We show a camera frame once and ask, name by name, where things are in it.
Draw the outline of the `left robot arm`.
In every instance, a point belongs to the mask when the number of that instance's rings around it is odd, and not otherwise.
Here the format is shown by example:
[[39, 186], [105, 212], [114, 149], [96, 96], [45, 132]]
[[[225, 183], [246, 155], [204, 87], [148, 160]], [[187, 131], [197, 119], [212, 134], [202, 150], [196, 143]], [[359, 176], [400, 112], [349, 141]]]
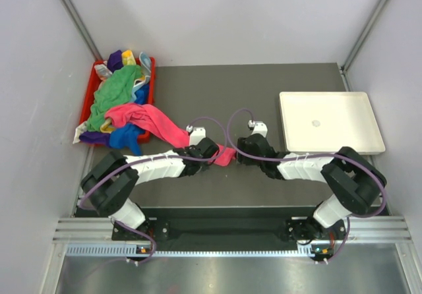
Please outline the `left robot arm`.
[[218, 145], [208, 137], [195, 145], [149, 156], [110, 152], [82, 179], [80, 187], [97, 215], [122, 223], [130, 235], [142, 239], [149, 233], [150, 224], [129, 198], [133, 189], [157, 179], [196, 175], [219, 152]]

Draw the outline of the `pink towel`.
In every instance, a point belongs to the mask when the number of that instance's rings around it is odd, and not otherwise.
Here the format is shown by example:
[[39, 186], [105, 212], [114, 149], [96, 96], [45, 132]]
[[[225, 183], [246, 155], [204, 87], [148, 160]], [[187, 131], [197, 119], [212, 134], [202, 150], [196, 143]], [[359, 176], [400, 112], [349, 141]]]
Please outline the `pink towel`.
[[115, 128], [123, 127], [125, 123], [132, 123], [175, 148], [189, 145], [188, 132], [179, 128], [157, 107], [150, 104], [118, 105], [107, 111], [105, 118], [110, 119]]

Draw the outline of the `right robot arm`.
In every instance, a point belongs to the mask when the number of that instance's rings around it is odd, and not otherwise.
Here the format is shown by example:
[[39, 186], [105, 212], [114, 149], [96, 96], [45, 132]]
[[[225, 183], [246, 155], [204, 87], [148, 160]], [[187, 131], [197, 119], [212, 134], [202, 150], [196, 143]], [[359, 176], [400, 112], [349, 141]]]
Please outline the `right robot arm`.
[[237, 140], [237, 161], [257, 165], [271, 179], [306, 180], [327, 184], [332, 196], [321, 202], [297, 235], [321, 239], [338, 221], [350, 216], [367, 216], [387, 180], [353, 148], [343, 146], [334, 154], [299, 155], [277, 152], [266, 137], [252, 134]]

